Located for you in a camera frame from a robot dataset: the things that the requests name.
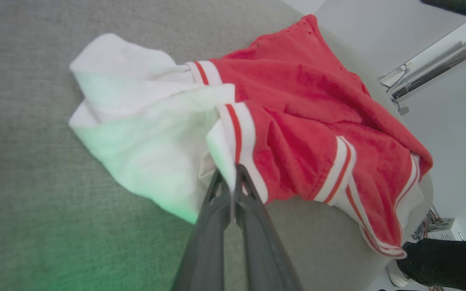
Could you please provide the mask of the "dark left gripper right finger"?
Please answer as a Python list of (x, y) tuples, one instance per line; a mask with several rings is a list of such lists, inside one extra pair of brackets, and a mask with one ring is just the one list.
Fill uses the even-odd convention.
[(244, 234), (248, 290), (303, 290), (248, 170), (242, 164), (235, 164), (235, 169), (235, 222)]

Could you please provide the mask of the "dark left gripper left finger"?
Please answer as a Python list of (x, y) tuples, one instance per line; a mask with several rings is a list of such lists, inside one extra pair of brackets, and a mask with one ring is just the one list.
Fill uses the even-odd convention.
[(172, 291), (223, 291), (224, 231), (231, 222), (231, 194), (215, 170), (187, 243)]

